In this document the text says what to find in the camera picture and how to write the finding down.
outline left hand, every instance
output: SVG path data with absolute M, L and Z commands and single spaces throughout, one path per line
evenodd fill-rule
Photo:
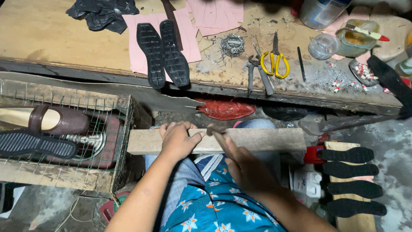
M 201 131 L 189 137 L 188 129 L 197 129 L 197 126 L 188 121 L 161 125 L 160 136 L 163 143 L 160 155 L 172 158 L 175 162 L 187 157 L 206 134 Z

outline hammer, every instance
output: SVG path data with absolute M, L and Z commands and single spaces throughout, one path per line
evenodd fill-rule
M 226 144 L 225 138 L 228 136 L 226 134 L 226 127 L 224 126 L 219 126 L 214 123 L 211 123 L 207 126 L 206 134 L 208 136 L 215 136 L 215 139 L 219 143 L 219 145 L 222 147 L 223 152 L 226 154 L 227 157 L 233 159 L 233 155 L 229 150 L 229 147 Z

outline black plastic bag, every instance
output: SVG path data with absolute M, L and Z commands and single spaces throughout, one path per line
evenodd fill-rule
M 121 34 L 126 28 L 122 14 L 139 14 L 133 0 L 76 0 L 66 14 L 85 19 L 91 31 L 108 29 Z
M 262 109 L 267 116 L 281 121 L 299 120 L 308 114 L 306 109 L 296 107 L 262 107 Z

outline white plastic bottle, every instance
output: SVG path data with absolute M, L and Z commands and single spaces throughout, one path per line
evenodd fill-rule
M 305 170 L 295 171 L 293 190 L 306 194 L 309 197 L 320 198 L 322 175 L 318 172 L 309 172 Z
M 300 21 L 313 29 L 324 29 L 350 5 L 352 0 L 305 0 Z

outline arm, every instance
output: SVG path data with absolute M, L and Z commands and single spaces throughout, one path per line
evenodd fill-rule
M 226 158 L 230 175 L 240 188 L 263 203 L 290 232 L 337 232 L 336 228 L 299 203 L 293 193 L 282 187 L 266 166 L 245 147 L 226 138 L 233 157 Z
M 197 128 L 190 122 L 163 124 L 160 135 L 162 151 L 137 183 L 106 228 L 106 232 L 149 232 L 156 216 L 170 174 L 178 161 L 185 158 L 205 135 L 199 132 L 189 137 L 188 129 Z

